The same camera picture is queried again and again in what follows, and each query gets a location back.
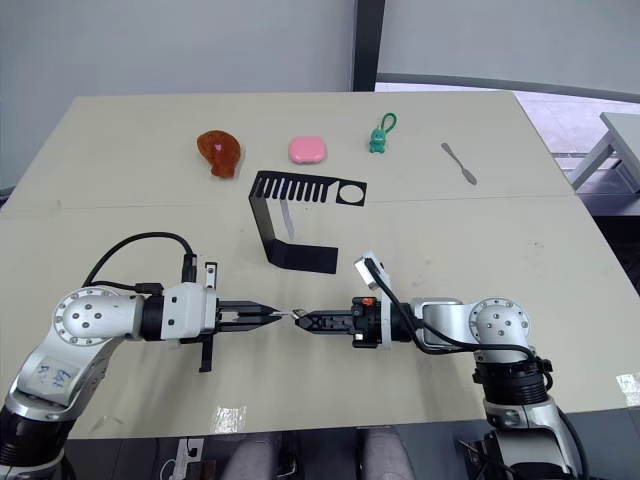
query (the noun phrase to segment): silver utensil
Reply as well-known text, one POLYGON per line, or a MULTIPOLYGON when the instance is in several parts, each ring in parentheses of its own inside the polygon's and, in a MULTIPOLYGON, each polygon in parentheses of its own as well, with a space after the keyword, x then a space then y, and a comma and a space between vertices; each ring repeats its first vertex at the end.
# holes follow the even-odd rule
POLYGON ((442 143, 440 144, 440 146, 442 147, 442 149, 447 152, 449 155, 451 155, 451 158, 453 158, 458 165, 460 165, 460 169, 462 170, 462 174, 464 175, 464 178, 467 179, 467 182, 469 182, 471 185, 476 185, 478 183, 478 180, 476 180, 476 177, 473 176, 473 173, 471 173, 469 170, 467 170, 466 168, 464 168, 464 165, 462 165, 462 162, 460 160, 458 160, 458 157, 456 157, 456 154, 453 153, 453 150, 451 150, 451 147, 449 146, 448 143, 442 143))

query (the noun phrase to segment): brown chicken leg toy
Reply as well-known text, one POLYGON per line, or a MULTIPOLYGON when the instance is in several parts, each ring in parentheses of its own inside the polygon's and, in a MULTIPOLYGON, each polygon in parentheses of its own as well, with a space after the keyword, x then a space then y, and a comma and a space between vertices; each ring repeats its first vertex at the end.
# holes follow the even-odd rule
POLYGON ((232 178, 240 161, 240 144, 233 135, 211 130, 198 137, 198 150, 211 164, 211 174, 232 178))

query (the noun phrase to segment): green figurine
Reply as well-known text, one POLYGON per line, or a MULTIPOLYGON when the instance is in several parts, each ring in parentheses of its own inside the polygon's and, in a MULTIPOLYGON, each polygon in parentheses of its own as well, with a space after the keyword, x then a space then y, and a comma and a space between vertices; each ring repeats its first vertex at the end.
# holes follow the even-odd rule
POLYGON ((396 115, 395 113, 387 113, 384 117, 382 117, 382 122, 380 123, 380 128, 375 128, 373 132, 371 132, 371 141, 369 142, 369 152, 374 153, 384 153, 385 144, 387 143, 387 133, 393 130, 393 127, 396 126, 396 115), (384 124, 387 121, 387 118, 391 119, 391 125, 385 129, 384 124))

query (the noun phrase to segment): beige table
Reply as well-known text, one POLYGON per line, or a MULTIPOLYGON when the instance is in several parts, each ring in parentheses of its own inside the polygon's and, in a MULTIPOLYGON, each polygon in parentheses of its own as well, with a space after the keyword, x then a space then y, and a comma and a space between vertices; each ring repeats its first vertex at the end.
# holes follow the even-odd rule
MULTIPOLYGON (((368 292, 351 262, 369 248, 402 299, 512 298, 532 318, 531 341, 552 359, 553 395, 568 411, 624 407, 616 376, 640 370, 638 297, 509 93, 77 99, 0 213, 0 387, 104 251, 159 229, 188 238, 201 264, 220 263, 219 293, 229 300, 345 308, 368 292), (387 153, 371 155, 368 135, 387 111, 398 126, 387 153), (212 178, 195 147, 214 128, 242 144, 233 180, 212 178), (322 135, 327 161, 291 164, 294 135, 322 135), (247 201, 259 169, 368 182, 364 208, 292 204, 296 241, 339 246, 336 275, 267 263, 247 201)), ((100 276, 169 286, 180 258, 171 242, 151 240, 123 250, 100 276)), ((246 412, 244 431, 484 416, 470 354, 355 350, 346 336, 307 334, 289 319, 219 335, 214 348, 214 372, 199 374, 197 346, 121 346, 72 435, 208 434, 219 408, 246 412)))

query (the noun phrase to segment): black cable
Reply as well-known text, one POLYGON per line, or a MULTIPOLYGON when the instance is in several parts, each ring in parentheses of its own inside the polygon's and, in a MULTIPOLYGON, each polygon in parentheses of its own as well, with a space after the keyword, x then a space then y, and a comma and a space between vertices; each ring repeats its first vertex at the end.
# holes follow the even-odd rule
POLYGON ((484 471, 487 469, 487 467, 489 466, 489 462, 484 462, 482 464, 482 467, 480 467, 480 470, 478 470, 478 473, 476 473, 476 476, 473 477, 473 480, 480 480, 480 477, 482 476, 482 474, 484 473, 484 471))
POLYGON ((135 292, 136 291, 136 287, 134 287, 133 285, 125 285, 124 283, 110 282, 108 280, 97 280, 97 281, 91 282, 89 285, 85 285, 85 286, 87 286, 87 287, 104 286, 104 287, 119 288, 120 290, 129 290, 130 292, 135 292))
MULTIPOLYGON (((387 284, 384 283, 382 278, 380 278, 380 275, 378 274, 378 269, 375 263, 373 262, 373 260, 370 258, 366 258, 364 261, 364 264, 367 267, 367 270, 369 270, 369 273, 371 274, 373 279, 376 281, 376 284, 382 289, 382 291, 387 295, 387 297, 389 297, 389 299, 391 300, 391 303, 393 303, 395 307, 398 309, 398 311, 400 312, 401 317, 405 322, 405 326, 407 327, 407 329, 409 329, 411 338, 413 339, 413 342, 416 344, 416 347, 418 347, 418 349, 420 349, 420 351, 422 352, 432 354, 432 352, 428 350, 433 350, 433 349, 429 349, 425 347, 422 344, 422 342, 420 342, 420 339, 418 338, 418 335, 415 332, 416 327, 414 322, 411 320, 411 318, 409 318, 409 315, 407 314, 405 309, 402 308, 402 304, 400 303, 400 300, 398 300, 398 297, 394 295, 394 293, 387 286, 387 284)), ((424 328, 429 330, 431 333, 433 333, 436 337, 440 338, 441 340, 444 340, 445 342, 450 343, 451 345, 454 345, 456 347, 460 347, 460 350, 451 350, 450 353, 475 352, 477 350, 514 350, 517 352, 524 353, 529 360, 532 360, 532 361, 536 360, 536 357, 533 354, 533 352, 531 352, 531 350, 529 350, 528 348, 523 347, 522 345, 513 345, 513 344, 501 345, 501 344, 492 344, 492 343, 460 342, 458 340, 454 340, 451 337, 448 337, 447 335, 435 329, 434 327, 432 327, 426 322, 423 322, 422 326, 424 326, 424 328)))
POLYGON ((60 476, 62 480, 77 480, 73 465, 66 455, 62 457, 62 462, 60 462, 60 476))
POLYGON ((547 384, 544 386, 544 388, 548 392, 553 387, 553 377, 551 376, 551 374, 549 372, 542 372, 542 374, 544 375, 544 378, 547 379, 547 384))
POLYGON ((484 465, 483 465, 483 469, 486 468, 489 464, 491 465, 495 465, 496 467, 504 470, 505 472, 509 472, 514 480, 526 480, 526 477, 522 476, 522 474, 520 472, 518 472, 515 468, 510 467, 509 465, 502 463, 500 460, 490 457, 489 455, 485 454, 484 452, 481 452, 475 448, 473 448, 471 445, 462 442, 461 440, 458 440, 458 443, 460 443, 464 448, 466 448, 467 450, 475 453, 479 459, 484 460, 484 465))
POLYGON ((420 346, 418 346, 418 348, 420 348, 420 350, 426 353, 427 355, 449 355, 450 353, 456 353, 459 351, 459 350, 447 350, 444 348, 431 348, 423 345, 422 342, 420 343, 420 345, 422 345, 424 348, 420 348, 420 346))
POLYGON ((137 240, 142 240, 142 239, 145 239, 145 238, 170 238, 170 239, 175 240, 176 242, 180 243, 180 245, 182 245, 182 247, 184 248, 184 250, 186 252, 185 257, 187 255, 194 256, 193 249, 191 248, 191 245, 189 245, 189 242, 187 242, 180 235, 176 235, 175 233, 169 233, 169 232, 138 233, 136 235, 132 235, 130 237, 125 238, 124 240, 116 243, 113 247, 111 247, 109 249, 109 251, 107 251, 107 253, 105 253, 102 256, 102 258, 100 260, 98 260, 98 263, 96 263, 96 265, 91 269, 91 271, 89 272, 89 275, 87 275, 87 278, 84 281, 84 283, 82 284, 82 286, 83 287, 90 286, 91 282, 93 282, 93 279, 96 277, 96 275, 100 271, 100 269, 104 266, 105 263, 107 263, 107 260, 109 260, 118 250, 120 250, 122 247, 124 247, 126 245, 129 245, 132 242, 135 242, 137 240))
POLYGON ((158 475, 156 474, 156 470, 157 465, 158 465, 158 458, 160 457, 160 439, 156 437, 156 450, 155 453, 153 454, 153 463, 151 464, 151 478, 150 480, 155 480, 156 478, 158 478, 158 475))
POLYGON ((582 480, 590 480, 591 474, 589 473, 589 461, 587 460, 587 454, 584 451, 582 440, 580 440, 580 436, 578 435, 578 432, 576 432, 576 429, 573 426, 573 423, 571 423, 571 420, 569 420, 569 417, 567 417, 567 415, 557 405, 556 408, 558 409, 558 415, 560 415, 560 419, 567 427, 567 430, 569 430, 571 438, 573 438, 573 443, 576 446, 576 450, 578 450, 578 456, 580 457, 580 469, 582 470, 580 478, 582 480))

